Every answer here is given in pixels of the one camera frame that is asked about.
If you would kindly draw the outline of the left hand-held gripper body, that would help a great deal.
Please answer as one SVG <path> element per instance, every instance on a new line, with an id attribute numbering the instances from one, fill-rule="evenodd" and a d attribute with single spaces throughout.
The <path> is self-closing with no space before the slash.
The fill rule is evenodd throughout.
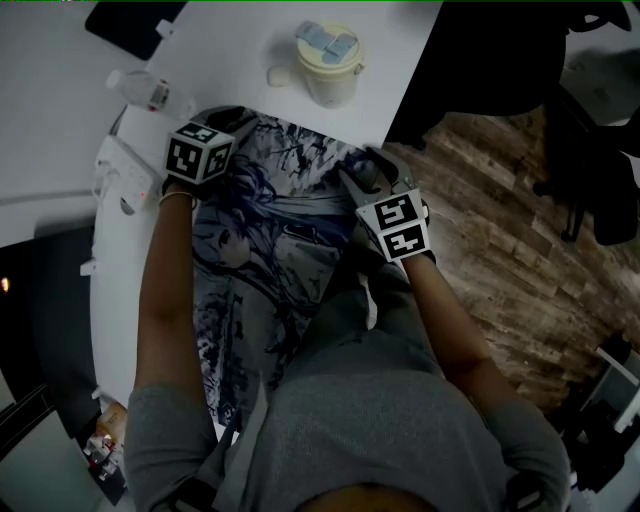
<path id="1" fill-rule="evenodd" d="M 223 106 L 197 114 L 170 132 L 164 155 L 167 177 L 162 196 L 177 184 L 197 200 L 214 191 L 226 173 L 231 156 L 256 128 L 256 114 L 242 106 Z"/>

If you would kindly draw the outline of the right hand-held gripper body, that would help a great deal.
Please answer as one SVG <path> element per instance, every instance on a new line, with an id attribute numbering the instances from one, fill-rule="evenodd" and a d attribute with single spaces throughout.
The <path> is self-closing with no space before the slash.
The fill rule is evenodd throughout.
<path id="1" fill-rule="evenodd" d="M 356 205 L 356 214 L 376 248 L 391 263 L 423 254 L 433 260 L 428 235 L 429 207 L 422 199 L 409 165 L 385 151 L 395 164 L 394 173 L 379 171 L 377 185 L 382 198 L 372 204 Z"/>

